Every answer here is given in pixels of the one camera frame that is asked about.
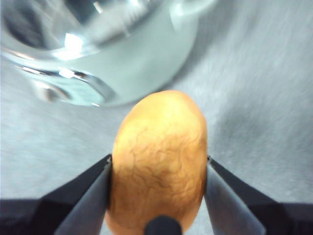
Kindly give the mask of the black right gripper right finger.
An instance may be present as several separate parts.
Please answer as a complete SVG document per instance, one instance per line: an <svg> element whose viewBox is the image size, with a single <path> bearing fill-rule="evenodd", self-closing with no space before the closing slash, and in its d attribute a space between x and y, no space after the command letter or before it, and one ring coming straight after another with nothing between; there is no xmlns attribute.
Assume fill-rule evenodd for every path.
<svg viewBox="0 0 313 235"><path fill-rule="evenodd" d="M313 206L277 202L207 158L204 199L216 235L311 235Z"/></svg>

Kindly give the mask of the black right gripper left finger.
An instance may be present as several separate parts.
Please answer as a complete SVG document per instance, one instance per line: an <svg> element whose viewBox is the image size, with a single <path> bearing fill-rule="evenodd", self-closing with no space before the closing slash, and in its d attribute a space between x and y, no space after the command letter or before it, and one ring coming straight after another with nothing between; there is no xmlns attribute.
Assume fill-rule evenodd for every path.
<svg viewBox="0 0 313 235"><path fill-rule="evenodd" d="M110 193L108 154L40 198L1 199L2 235L98 235Z"/></svg>

